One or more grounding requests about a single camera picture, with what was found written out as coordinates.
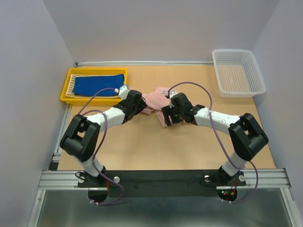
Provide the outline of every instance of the blue cloth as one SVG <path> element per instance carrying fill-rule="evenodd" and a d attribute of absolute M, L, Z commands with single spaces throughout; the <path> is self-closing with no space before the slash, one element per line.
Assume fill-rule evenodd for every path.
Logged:
<path fill-rule="evenodd" d="M 124 75 L 96 76 L 96 77 L 76 77 L 75 87 L 72 90 L 75 95 L 93 96 L 99 90 L 111 87 L 120 88 L 124 84 Z M 113 90 L 105 90 L 97 96 L 116 96 Z"/>

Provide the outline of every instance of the yellow tray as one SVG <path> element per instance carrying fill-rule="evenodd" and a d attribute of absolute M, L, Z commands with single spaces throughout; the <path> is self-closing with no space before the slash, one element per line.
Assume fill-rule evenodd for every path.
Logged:
<path fill-rule="evenodd" d="M 62 93 L 60 95 L 60 100 L 66 102 L 68 104 L 73 105 L 85 105 L 89 98 L 70 98 L 66 97 L 66 91 L 68 88 L 68 84 L 70 82 L 71 74 L 79 74 L 79 75 L 117 75 L 124 74 L 124 83 L 127 83 L 127 69 L 104 69 L 104 68 L 71 68 L 68 71 Z M 112 106 L 116 105 L 121 101 L 120 98 L 95 98 L 93 99 L 89 105 L 96 106 Z"/>

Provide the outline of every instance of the white wall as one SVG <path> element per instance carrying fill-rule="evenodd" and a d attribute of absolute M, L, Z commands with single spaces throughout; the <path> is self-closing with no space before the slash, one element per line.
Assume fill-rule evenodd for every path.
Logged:
<path fill-rule="evenodd" d="M 0 226 L 27 226 L 73 59 L 42 0 L 0 6 Z"/>
<path fill-rule="evenodd" d="M 281 0 L 256 42 L 267 92 L 255 98 L 269 146 L 303 217 L 303 1 Z"/>
<path fill-rule="evenodd" d="M 74 60 L 212 61 L 251 49 L 279 0 L 44 0 Z"/>

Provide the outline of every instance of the white plastic basket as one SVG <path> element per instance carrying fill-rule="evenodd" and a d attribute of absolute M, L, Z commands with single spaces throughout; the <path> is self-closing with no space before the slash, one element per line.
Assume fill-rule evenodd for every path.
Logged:
<path fill-rule="evenodd" d="M 214 50 L 220 96 L 251 98 L 266 89 L 255 56 L 247 50 Z"/>

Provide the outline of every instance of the wooden tabletop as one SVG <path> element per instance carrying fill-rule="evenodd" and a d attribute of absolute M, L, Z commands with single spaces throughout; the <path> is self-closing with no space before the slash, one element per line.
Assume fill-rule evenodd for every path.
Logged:
<path fill-rule="evenodd" d="M 214 111 L 232 115 L 250 113 L 260 123 L 252 98 L 220 97 L 213 65 L 107 68 L 128 68 L 128 85 L 142 93 L 150 93 L 156 87 L 171 87 L 182 81 L 199 83 L 211 93 Z M 193 105 L 209 106 L 207 94 L 199 87 L 181 85 L 176 87 L 176 90 L 185 93 Z M 71 118 L 80 108 L 72 107 Z M 86 110 L 96 108 L 107 110 L 109 107 L 89 106 Z M 231 154 L 233 146 L 230 137 L 221 132 L 219 136 Z M 97 158 L 108 170 L 218 169 L 226 161 L 211 128 L 182 123 L 163 128 L 155 113 L 140 113 L 131 121 L 110 128 Z M 252 161 L 257 168 L 275 168 L 268 146 Z M 78 162 L 63 151 L 58 170 L 80 169 Z"/>

